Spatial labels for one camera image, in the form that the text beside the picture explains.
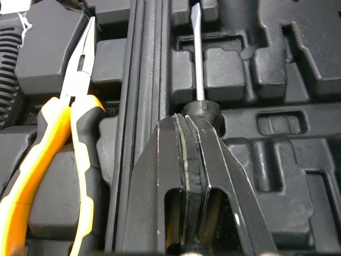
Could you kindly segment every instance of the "black plastic surface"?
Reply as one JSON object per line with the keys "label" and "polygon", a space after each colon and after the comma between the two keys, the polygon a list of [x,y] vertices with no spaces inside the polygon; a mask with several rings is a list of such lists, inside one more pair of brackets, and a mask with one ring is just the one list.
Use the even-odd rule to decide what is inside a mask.
{"label": "black plastic surface", "polygon": [[79,216],[79,184],[72,144],[53,158],[32,205],[29,227],[44,239],[73,240]]}
{"label": "black plastic surface", "polygon": [[104,38],[126,37],[131,0],[84,0],[84,3],[96,15]]}
{"label": "black plastic surface", "polygon": [[105,118],[100,122],[100,138],[96,144],[103,180],[111,186],[115,164],[115,142],[118,117]]}
{"label": "black plastic surface", "polygon": [[[195,98],[195,2],[132,1],[108,251],[124,244],[132,170],[153,128]],[[222,108],[223,141],[247,170],[280,253],[341,254],[339,1],[201,7],[206,99]]]}
{"label": "black plastic surface", "polygon": [[0,197],[36,138],[35,126],[12,126],[0,131]]}
{"label": "black plastic surface", "polygon": [[33,27],[26,33],[15,74],[26,96],[45,102],[60,94],[68,60],[87,19],[55,0],[33,5],[27,19]]}
{"label": "black plastic surface", "polygon": [[17,14],[0,16],[0,130],[16,125],[23,96],[14,73],[23,31]]}
{"label": "black plastic surface", "polygon": [[112,39],[97,43],[96,58],[91,80],[103,98],[119,100],[123,79],[126,39]]}

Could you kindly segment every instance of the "black plastic tool case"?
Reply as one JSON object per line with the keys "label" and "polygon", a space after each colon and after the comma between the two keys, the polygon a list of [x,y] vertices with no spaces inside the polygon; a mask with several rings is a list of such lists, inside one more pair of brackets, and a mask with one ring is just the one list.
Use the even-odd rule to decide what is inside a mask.
{"label": "black plastic tool case", "polygon": [[[164,207],[153,199],[157,178],[151,177],[146,188],[150,205],[140,209],[150,218],[141,218],[134,229],[126,227],[129,185],[158,121],[195,98],[190,7],[197,1],[132,0],[130,10],[123,0],[84,2],[102,25],[98,55],[103,60],[94,69],[93,91],[111,116],[101,124],[98,143],[110,187],[103,249],[131,252],[124,237],[139,232],[134,252],[165,254],[166,243],[157,246],[166,240],[157,229],[157,221],[165,218]],[[341,1],[200,2],[206,97],[222,108],[222,139],[247,171],[281,255],[341,255]],[[114,46],[104,42],[122,38],[126,41]],[[124,65],[105,59],[106,51],[122,44]],[[119,93],[119,115],[113,117]],[[41,101],[49,96],[26,99],[19,127],[0,132],[1,151],[13,141],[12,154],[27,152],[35,136],[28,124],[36,122]],[[48,172],[39,188],[36,198],[45,204],[31,214],[28,255],[67,255],[70,250],[79,204],[71,196],[77,194],[72,154],[66,145],[53,166],[62,174]],[[15,170],[20,160],[4,168]],[[54,190],[46,195],[44,186],[51,183]],[[42,214],[46,203],[49,210]],[[58,214],[67,216],[62,223],[56,223]]]}

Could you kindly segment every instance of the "empty tool slot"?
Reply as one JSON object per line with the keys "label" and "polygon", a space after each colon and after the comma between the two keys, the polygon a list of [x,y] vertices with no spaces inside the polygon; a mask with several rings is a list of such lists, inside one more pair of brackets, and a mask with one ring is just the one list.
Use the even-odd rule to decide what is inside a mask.
{"label": "empty tool slot", "polygon": [[256,141],[253,151],[256,190],[262,193],[281,192],[284,186],[283,174],[274,156],[272,142]]}
{"label": "empty tool slot", "polygon": [[307,123],[301,111],[279,111],[257,115],[258,131],[262,135],[302,134]]}

